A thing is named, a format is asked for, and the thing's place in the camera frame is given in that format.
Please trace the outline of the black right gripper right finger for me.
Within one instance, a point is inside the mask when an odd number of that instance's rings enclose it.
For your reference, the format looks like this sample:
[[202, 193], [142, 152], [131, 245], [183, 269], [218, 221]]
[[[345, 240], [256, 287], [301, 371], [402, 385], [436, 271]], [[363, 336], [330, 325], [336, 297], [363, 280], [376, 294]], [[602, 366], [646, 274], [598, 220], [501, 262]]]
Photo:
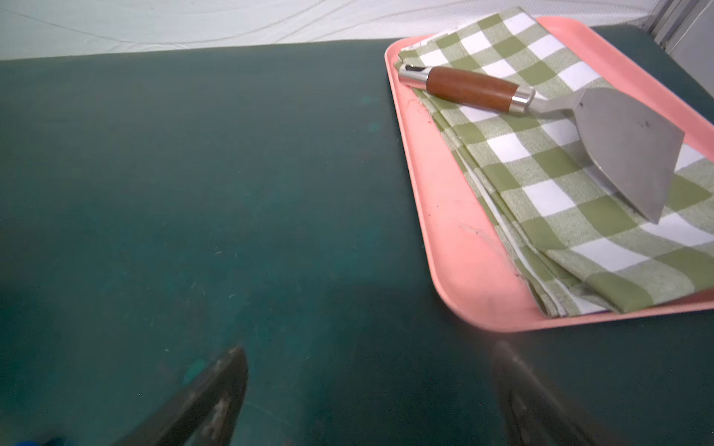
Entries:
[[507, 342], [494, 347], [492, 375], [509, 444], [630, 444], [569, 401]]

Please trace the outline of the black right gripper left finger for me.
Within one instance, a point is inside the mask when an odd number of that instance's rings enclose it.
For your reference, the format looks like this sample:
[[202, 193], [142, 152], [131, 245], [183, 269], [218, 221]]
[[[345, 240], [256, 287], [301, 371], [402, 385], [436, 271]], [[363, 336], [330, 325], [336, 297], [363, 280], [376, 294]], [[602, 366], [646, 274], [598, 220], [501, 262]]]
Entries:
[[118, 445], [229, 445], [245, 401], [245, 349], [227, 349]]

